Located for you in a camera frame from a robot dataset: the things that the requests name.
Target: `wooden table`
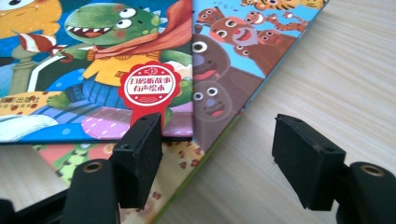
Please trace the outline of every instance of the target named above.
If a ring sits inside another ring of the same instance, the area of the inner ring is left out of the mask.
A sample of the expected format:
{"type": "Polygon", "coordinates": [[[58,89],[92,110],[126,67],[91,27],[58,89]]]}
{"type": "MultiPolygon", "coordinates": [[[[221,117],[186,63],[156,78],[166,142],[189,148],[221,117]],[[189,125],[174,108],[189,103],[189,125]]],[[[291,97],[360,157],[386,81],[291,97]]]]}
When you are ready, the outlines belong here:
{"type": "MultiPolygon", "coordinates": [[[[331,212],[304,210],[274,163],[278,113],[327,136],[346,164],[396,174],[395,12],[392,0],[332,0],[159,223],[335,223],[336,203],[331,212]]],[[[12,178],[10,158],[19,155],[0,153],[0,175],[12,178]]],[[[46,197],[34,184],[43,179],[2,182],[0,197],[36,202],[46,197]]],[[[45,191],[62,188],[50,182],[45,191]]]]}

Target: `orange cartoon animal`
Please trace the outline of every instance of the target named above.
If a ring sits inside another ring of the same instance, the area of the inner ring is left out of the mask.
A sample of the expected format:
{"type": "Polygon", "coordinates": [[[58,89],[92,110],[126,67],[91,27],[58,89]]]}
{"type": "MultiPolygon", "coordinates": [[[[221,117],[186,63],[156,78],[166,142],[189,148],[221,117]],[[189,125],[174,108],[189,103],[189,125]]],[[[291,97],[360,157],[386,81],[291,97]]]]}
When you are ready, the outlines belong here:
{"type": "Polygon", "coordinates": [[[13,0],[0,4],[0,38],[42,31],[54,35],[62,15],[59,0],[13,0]]]}

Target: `cartoon character face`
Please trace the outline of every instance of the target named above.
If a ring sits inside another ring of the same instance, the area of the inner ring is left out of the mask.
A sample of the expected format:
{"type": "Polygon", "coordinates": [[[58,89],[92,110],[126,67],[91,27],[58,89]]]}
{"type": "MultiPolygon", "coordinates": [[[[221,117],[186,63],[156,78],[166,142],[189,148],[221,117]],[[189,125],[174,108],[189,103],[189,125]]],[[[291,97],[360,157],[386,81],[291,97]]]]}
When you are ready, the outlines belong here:
{"type": "Polygon", "coordinates": [[[121,4],[98,3],[81,7],[65,21],[73,38],[105,47],[158,32],[160,18],[143,9],[121,4]]]}
{"type": "Polygon", "coordinates": [[[249,46],[258,43],[256,29],[236,17],[227,17],[213,23],[210,35],[231,45],[249,46]]]}
{"type": "Polygon", "coordinates": [[[255,7],[259,10],[278,9],[288,10],[299,5],[300,0],[261,0],[255,7]]]}
{"type": "Polygon", "coordinates": [[[306,7],[322,8],[326,2],[324,0],[300,0],[300,4],[306,7]]]}
{"type": "Polygon", "coordinates": [[[193,35],[192,39],[194,81],[217,80],[224,76],[224,71],[230,67],[230,59],[225,50],[205,35],[193,35]]]}
{"type": "Polygon", "coordinates": [[[233,46],[233,51],[242,57],[248,57],[248,49],[243,46],[233,46]]]}
{"type": "Polygon", "coordinates": [[[62,15],[59,0],[7,0],[0,3],[0,38],[42,31],[54,35],[62,15]]]}
{"type": "Polygon", "coordinates": [[[228,92],[214,81],[194,85],[194,116],[197,119],[215,121],[226,118],[232,112],[232,100],[228,92]]]}
{"type": "Polygon", "coordinates": [[[223,14],[215,8],[207,8],[199,12],[198,22],[212,24],[219,19],[224,18],[223,14]]]}
{"type": "Polygon", "coordinates": [[[249,24],[262,24],[265,21],[265,16],[258,11],[251,11],[245,17],[245,22],[249,24]]]}
{"type": "Polygon", "coordinates": [[[259,43],[264,45],[280,45],[283,43],[283,38],[277,30],[263,30],[259,32],[259,43]]]}

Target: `cartoon dinosaur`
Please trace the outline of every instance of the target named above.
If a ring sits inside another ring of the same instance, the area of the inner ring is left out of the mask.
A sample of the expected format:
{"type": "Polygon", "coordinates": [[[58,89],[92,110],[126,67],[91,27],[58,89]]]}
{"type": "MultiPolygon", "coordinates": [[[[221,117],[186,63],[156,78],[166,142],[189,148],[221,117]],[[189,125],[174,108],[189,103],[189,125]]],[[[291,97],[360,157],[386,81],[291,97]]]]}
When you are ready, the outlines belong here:
{"type": "MultiPolygon", "coordinates": [[[[65,21],[66,32],[92,45],[92,49],[68,48],[61,53],[92,63],[83,73],[82,83],[50,97],[48,105],[66,109],[71,103],[87,100],[99,106],[126,109],[117,91],[120,78],[135,64],[149,61],[191,64],[189,54],[171,50],[191,40],[191,12],[186,10],[189,7],[190,1],[177,1],[168,8],[168,18],[160,18],[159,11],[113,3],[90,4],[74,11],[65,21]],[[164,22],[167,26],[161,32],[160,24],[164,22]]],[[[177,97],[172,104],[185,104],[186,99],[177,97]]]]}

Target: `picture book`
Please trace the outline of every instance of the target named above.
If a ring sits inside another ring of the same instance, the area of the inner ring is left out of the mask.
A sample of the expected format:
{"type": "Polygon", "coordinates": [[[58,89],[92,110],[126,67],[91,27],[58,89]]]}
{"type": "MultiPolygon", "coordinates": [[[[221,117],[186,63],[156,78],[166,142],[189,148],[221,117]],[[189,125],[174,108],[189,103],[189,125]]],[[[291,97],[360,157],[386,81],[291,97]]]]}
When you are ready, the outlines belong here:
{"type": "MultiPolygon", "coordinates": [[[[142,211],[122,209],[123,223],[152,223],[183,190],[243,114],[327,2],[197,0],[192,2],[192,141],[164,142],[163,161],[142,211]]],[[[69,183],[76,164],[108,158],[114,144],[35,146],[69,183]]]]}
{"type": "Polygon", "coordinates": [[[0,5],[0,144],[192,137],[191,0],[0,5]]]}

